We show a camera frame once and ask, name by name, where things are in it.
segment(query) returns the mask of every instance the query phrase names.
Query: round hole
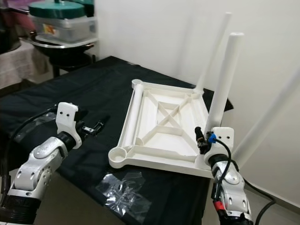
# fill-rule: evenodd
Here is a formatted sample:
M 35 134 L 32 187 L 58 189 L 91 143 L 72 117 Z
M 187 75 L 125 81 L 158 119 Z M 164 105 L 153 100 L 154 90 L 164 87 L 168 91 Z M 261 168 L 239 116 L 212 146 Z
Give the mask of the round hole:
M 126 158 L 127 152 L 123 148 L 114 148 L 108 153 L 108 157 L 115 163 L 120 163 Z
M 19 178 L 21 176 L 22 171 L 18 172 L 17 178 Z
M 32 172 L 31 177 L 30 177 L 30 180 L 32 180 L 33 177 L 34 177 L 34 172 Z

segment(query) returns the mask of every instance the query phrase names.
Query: table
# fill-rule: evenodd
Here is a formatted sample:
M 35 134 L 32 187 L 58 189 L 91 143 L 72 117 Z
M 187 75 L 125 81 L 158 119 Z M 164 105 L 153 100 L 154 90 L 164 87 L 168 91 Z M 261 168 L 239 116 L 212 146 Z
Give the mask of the table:
M 0 54 L 0 89 L 20 83 L 22 80 L 35 80 L 48 72 L 47 57 L 33 45 L 21 41 L 16 50 Z
M 80 149 L 70 152 L 58 169 L 61 176 L 108 207 L 126 224 L 198 225 L 204 212 L 209 179 L 137 166 L 113 169 L 108 164 L 108 151 L 117 145 L 121 134 L 133 79 L 193 87 L 139 65 L 109 57 L 3 98 L 0 101 L 0 143 L 4 143 L 26 118 L 57 102 L 72 102 L 89 110 L 84 118 L 87 126 L 109 114 L 111 119 L 97 138 L 87 139 Z M 212 95 L 212 91 L 205 90 L 203 98 L 207 107 L 210 107 Z M 226 109 L 232 108 L 228 101 Z M 54 120 L 45 121 L 31 127 L 19 143 L 14 143 L 15 147 L 10 152 L 11 169 L 26 160 L 35 146 L 56 133 Z M 109 202 L 108 192 L 118 194 L 119 202 Z M 130 199 L 134 199 L 133 204 L 129 203 Z

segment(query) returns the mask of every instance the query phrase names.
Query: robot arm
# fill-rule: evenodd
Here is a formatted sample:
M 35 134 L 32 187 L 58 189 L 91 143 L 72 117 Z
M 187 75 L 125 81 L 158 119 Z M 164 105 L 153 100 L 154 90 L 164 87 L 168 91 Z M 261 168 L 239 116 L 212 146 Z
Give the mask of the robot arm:
M 214 127 L 208 133 L 207 140 L 199 127 L 195 129 L 195 133 L 200 152 L 204 155 L 205 163 L 211 167 L 214 177 L 211 198 L 221 225 L 253 225 L 251 209 L 244 192 L 245 181 L 231 162 L 231 156 L 224 146 L 216 141 L 220 140 L 232 151 L 233 129 Z
M 59 103 L 58 134 L 33 149 L 27 162 L 18 170 L 0 208 L 0 225 L 33 224 L 52 173 L 68 152 L 82 145 L 87 135 L 96 136 L 104 127 L 101 121 L 94 128 L 85 127 L 79 118 L 80 110 L 76 105 Z

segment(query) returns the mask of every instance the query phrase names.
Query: transparent plastic bag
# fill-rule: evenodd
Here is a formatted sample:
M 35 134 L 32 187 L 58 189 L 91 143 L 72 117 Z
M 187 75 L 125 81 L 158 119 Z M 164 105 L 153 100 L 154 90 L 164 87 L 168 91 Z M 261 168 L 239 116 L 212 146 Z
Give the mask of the transparent plastic bag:
M 144 182 L 140 172 L 129 172 L 122 180 L 107 174 L 96 189 L 106 197 L 105 206 L 120 216 L 128 213 L 142 224 L 151 206 L 150 201 L 137 193 Z

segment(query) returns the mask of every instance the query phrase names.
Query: green lid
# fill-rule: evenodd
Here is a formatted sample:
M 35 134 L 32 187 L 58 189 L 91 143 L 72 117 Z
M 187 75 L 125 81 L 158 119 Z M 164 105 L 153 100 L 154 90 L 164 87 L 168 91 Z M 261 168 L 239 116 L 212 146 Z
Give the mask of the green lid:
M 94 5 L 94 0 L 69 0 L 77 3 L 81 3 L 84 5 Z
M 33 16 L 51 19 L 74 19 L 85 16 L 83 5 L 69 1 L 33 2 L 29 4 L 29 12 Z

